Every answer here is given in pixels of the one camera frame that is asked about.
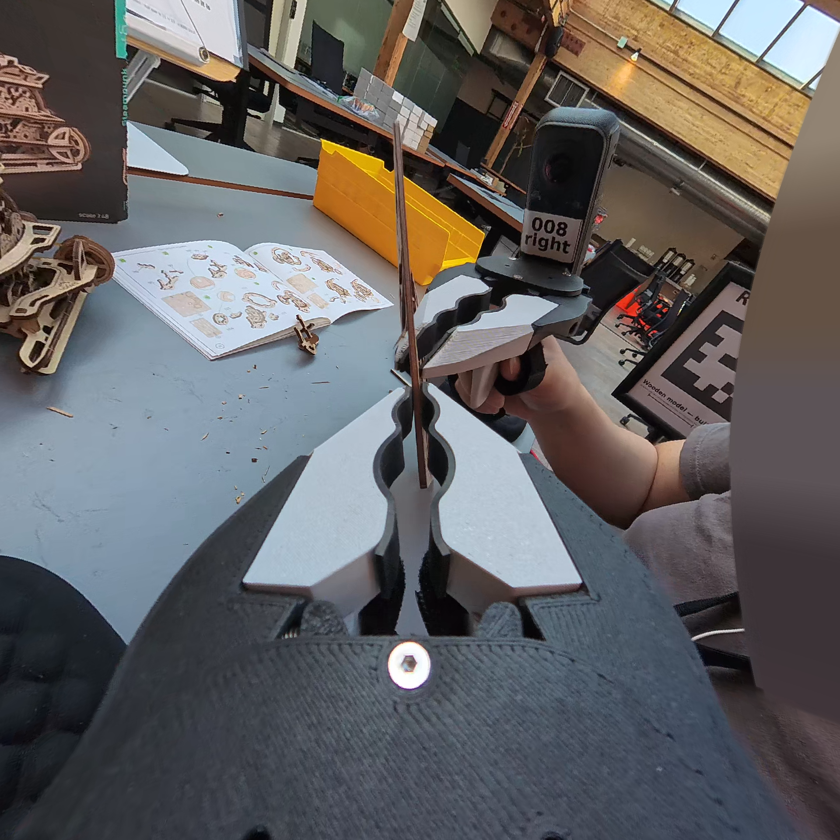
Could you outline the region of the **stack of small white boxes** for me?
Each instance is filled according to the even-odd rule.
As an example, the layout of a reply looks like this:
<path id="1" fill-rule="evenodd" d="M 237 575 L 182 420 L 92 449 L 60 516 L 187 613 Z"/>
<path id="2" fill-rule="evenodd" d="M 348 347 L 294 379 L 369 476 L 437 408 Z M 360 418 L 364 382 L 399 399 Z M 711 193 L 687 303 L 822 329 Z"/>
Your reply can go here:
<path id="1" fill-rule="evenodd" d="M 437 127 L 436 118 L 429 112 L 365 68 L 356 80 L 350 106 L 387 132 L 392 131 L 393 123 L 399 123 L 405 147 L 420 153 L 427 151 Z"/>

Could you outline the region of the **black computer monitor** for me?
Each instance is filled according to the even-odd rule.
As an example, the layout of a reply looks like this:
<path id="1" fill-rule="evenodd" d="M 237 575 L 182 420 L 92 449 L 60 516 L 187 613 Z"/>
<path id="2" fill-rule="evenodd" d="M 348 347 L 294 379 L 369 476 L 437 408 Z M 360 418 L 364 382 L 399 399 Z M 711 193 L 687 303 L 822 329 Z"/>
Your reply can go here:
<path id="1" fill-rule="evenodd" d="M 310 78 L 337 97 L 343 95 L 343 49 L 341 40 L 312 21 Z"/>

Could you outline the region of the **white poster stand base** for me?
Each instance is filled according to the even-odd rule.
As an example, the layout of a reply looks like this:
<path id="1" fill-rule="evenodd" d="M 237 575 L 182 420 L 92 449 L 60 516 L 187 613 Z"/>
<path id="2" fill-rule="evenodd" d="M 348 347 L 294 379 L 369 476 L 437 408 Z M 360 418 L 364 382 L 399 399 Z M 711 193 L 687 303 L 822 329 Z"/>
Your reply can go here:
<path id="1" fill-rule="evenodd" d="M 161 58 L 138 48 L 128 64 L 125 79 L 125 103 L 141 88 Z M 167 150 L 154 142 L 133 122 L 127 121 L 127 165 L 130 169 L 152 174 L 189 175 L 188 169 Z"/>

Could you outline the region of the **framed marker sign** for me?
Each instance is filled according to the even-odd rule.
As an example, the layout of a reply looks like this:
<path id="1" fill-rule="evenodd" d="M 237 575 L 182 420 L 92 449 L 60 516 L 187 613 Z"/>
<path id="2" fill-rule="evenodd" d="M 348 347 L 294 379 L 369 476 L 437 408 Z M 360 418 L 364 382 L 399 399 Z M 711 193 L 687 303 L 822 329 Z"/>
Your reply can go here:
<path id="1" fill-rule="evenodd" d="M 647 426 L 648 439 L 685 438 L 730 421 L 753 277 L 748 266 L 726 261 L 613 391 Z"/>

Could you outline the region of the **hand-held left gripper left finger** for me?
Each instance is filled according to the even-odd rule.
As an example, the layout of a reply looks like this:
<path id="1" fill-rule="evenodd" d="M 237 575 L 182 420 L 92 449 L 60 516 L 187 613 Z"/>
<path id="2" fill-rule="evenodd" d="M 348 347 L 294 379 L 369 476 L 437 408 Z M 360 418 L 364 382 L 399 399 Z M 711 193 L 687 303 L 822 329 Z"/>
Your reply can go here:
<path id="1" fill-rule="evenodd" d="M 364 635 L 393 635 L 405 572 L 392 485 L 404 469 L 407 389 L 316 447 L 243 586 L 334 604 Z"/>

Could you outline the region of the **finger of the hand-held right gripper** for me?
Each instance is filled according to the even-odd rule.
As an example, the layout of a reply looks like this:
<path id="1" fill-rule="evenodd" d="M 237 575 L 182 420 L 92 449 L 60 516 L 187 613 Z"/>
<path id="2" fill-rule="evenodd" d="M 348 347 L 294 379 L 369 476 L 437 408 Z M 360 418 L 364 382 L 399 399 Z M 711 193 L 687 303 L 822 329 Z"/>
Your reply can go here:
<path id="1" fill-rule="evenodd" d="M 532 346 L 534 324 L 552 311 L 553 302 L 547 298 L 508 296 L 501 308 L 455 327 L 423 364 L 423 377 L 473 371 L 525 354 Z"/>
<path id="2" fill-rule="evenodd" d="M 444 357 L 470 324 L 491 312 L 492 289 L 476 276 L 461 275 L 428 290 L 414 313 L 416 355 L 419 361 Z"/>

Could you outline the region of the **laser-cut plywood parts sheet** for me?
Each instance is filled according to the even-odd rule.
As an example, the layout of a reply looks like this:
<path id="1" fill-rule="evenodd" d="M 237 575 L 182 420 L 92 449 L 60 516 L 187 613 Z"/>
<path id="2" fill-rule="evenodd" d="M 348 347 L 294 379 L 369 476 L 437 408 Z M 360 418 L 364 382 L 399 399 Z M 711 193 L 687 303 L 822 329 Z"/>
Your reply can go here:
<path id="1" fill-rule="evenodd" d="M 434 482 L 434 476 L 429 465 L 430 433 L 428 430 L 428 415 L 426 393 L 421 377 L 417 353 L 417 336 L 415 328 L 415 311 L 417 296 L 415 282 L 411 269 L 410 248 L 407 229 L 407 211 L 405 194 L 405 177 L 403 161 L 403 136 L 399 122 L 392 126 L 393 164 L 394 164 L 394 195 L 395 195 L 395 236 L 398 279 L 400 283 L 400 309 L 402 331 L 407 344 L 408 373 L 412 391 L 413 427 L 415 431 L 416 461 L 418 483 L 421 489 L 428 489 Z"/>

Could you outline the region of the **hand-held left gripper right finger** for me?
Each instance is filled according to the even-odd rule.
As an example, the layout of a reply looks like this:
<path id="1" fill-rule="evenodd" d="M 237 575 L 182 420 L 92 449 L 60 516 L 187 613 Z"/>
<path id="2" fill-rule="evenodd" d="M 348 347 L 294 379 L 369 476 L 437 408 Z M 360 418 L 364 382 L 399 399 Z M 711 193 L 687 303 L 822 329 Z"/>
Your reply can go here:
<path id="1" fill-rule="evenodd" d="M 581 575 L 516 448 L 435 385 L 422 395 L 434 494 L 416 600 L 428 633 L 467 635 L 493 604 L 580 591 Z"/>

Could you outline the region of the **black office chair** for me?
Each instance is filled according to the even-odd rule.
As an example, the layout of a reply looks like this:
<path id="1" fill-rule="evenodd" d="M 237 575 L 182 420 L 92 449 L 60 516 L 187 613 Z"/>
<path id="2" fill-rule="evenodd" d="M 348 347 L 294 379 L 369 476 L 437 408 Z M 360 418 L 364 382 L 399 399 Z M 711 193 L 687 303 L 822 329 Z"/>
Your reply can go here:
<path id="1" fill-rule="evenodd" d="M 247 69 L 242 69 L 235 80 L 218 81 L 205 79 L 206 87 L 213 93 L 222 107 L 222 120 L 219 123 L 189 119 L 172 119 L 164 124 L 164 129 L 176 131 L 182 125 L 206 132 L 205 140 L 221 143 L 235 148 L 253 151 L 245 141 L 245 127 L 249 111 L 266 114 L 271 109 L 275 82 L 269 80 L 260 71 L 257 72 L 258 87 L 253 87 L 252 76 Z"/>
<path id="2" fill-rule="evenodd" d="M 694 296 L 688 290 L 679 290 L 673 300 L 659 295 L 641 310 L 622 336 L 636 338 L 638 347 L 620 350 L 619 365 L 637 364 L 676 322 L 680 313 L 693 301 Z"/>
<path id="3" fill-rule="evenodd" d="M 581 271 L 591 305 L 599 313 L 612 309 L 620 300 L 642 286 L 654 266 L 614 239 L 599 248 Z"/>

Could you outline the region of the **white instruction booklet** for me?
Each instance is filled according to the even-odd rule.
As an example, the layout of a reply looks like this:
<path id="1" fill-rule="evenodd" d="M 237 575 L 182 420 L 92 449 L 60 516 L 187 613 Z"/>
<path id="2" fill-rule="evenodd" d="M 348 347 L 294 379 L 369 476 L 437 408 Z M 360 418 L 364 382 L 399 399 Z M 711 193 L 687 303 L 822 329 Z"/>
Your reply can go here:
<path id="1" fill-rule="evenodd" d="M 113 278 L 209 360 L 392 306 L 326 251 L 216 240 L 112 254 Z"/>

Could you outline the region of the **person's right forearm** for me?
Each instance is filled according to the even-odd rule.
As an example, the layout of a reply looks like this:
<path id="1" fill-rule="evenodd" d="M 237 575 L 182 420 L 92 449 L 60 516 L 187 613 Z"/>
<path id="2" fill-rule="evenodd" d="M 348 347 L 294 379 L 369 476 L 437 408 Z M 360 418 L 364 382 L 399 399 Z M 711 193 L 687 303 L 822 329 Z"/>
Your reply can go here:
<path id="1" fill-rule="evenodd" d="M 683 442 L 652 444 L 614 424 L 587 391 L 528 422 L 554 474 L 613 526 L 627 529 L 643 513 L 689 499 Z"/>

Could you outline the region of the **assembled wooden submarine model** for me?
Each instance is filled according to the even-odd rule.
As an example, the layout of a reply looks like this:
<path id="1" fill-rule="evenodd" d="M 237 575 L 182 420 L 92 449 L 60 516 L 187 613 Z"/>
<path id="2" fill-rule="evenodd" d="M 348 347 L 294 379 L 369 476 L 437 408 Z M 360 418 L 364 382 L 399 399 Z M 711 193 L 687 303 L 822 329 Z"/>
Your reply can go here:
<path id="1" fill-rule="evenodd" d="M 21 210 L 1 190 L 1 332 L 20 340 L 23 372 L 56 372 L 88 294 L 113 277 L 112 253 Z"/>

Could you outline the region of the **person's right hand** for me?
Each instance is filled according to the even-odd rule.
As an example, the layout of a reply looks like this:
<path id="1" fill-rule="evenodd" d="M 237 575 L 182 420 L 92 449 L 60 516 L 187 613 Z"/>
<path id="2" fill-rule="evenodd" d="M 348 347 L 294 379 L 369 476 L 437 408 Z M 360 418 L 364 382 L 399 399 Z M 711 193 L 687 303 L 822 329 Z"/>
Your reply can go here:
<path id="1" fill-rule="evenodd" d="M 503 411 L 531 422 L 576 416 L 585 408 L 596 405 L 562 351 L 560 342 L 550 337 L 544 339 L 541 346 L 546 368 L 537 387 L 515 395 L 503 395 L 493 386 L 485 401 L 478 405 L 478 413 L 496 415 Z"/>

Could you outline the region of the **black model kit box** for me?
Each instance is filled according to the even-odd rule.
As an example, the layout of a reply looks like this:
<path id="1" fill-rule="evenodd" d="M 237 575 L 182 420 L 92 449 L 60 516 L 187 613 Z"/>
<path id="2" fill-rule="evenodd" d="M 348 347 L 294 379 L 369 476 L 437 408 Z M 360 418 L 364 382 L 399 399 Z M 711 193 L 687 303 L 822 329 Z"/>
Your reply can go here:
<path id="1" fill-rule="evenodd" d="M 128 216 L 125 2 L 1 2 L 3 188 L 42 219 Z"/>

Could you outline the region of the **instruction poster board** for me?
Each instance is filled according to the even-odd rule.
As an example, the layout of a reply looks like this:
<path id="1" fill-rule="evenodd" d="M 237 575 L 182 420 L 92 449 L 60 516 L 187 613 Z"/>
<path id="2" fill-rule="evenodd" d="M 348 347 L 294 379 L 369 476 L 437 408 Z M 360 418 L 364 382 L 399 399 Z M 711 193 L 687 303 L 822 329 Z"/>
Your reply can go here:
<path id="1" fill-rule="evenodd" d="M 119 43 L 215 81 L 248 67 L 241 1 L 116 2 Z"/>

